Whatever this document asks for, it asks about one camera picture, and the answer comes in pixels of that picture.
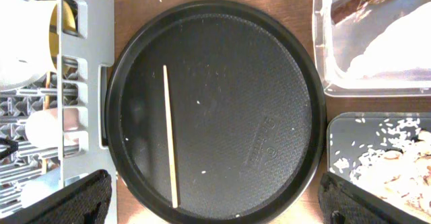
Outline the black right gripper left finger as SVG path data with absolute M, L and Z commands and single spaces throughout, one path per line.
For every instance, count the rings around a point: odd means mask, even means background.
M 1 224 L 101 224 L 105 222 L 111 202 L 111 183 L 111 176 L 106 170 L 97 170 L 2 219 Z

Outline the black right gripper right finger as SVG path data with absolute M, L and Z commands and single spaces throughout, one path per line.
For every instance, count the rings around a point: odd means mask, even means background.
M 325 224 L 426 224 L 331 172 L 322 175 L 318 200 Z

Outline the pink plastic cup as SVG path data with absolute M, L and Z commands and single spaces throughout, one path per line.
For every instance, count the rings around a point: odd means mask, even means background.
M 40 110 L 31 114 L 25 124 L 25 134 L 28 141 L 35 147 L 47 149 L 59 146 L 58 110 L 56 108 Z M 75 108 L 64 110 L 65 130 L 79 128 L 79 111 Z

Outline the white round plate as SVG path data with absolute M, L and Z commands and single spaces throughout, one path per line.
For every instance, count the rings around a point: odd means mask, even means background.
M 55 72 L 50 50 L 56 1 L 1 0 L 1 90 L 27 86 Z

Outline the white paper napkin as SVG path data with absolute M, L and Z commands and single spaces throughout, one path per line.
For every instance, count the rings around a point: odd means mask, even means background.
M 346 75 L 354 79 L 384 72 L 430 68 L 430 3 L 401 17 L 352 59 Z

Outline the yellow bowl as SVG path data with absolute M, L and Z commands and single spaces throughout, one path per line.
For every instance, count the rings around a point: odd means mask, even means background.
M 63 26 L 66 30 L 76 32 L 75 18 L 71 7 L 67 2 L 63 2 Z M 59 53 L 59 36 L 57 34 L 57 6 L 53 9 L 50 20 L 49 46 L 53 64 L 57 64 L 56 57 Z

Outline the blue plastic cup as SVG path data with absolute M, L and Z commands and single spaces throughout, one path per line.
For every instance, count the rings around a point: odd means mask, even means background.
M 60 189 L 60 169 L 57 168 L 46 174 L 30 180 L 21 192 L 21 204 L 27 208 L 34 203 L 50 196 Z

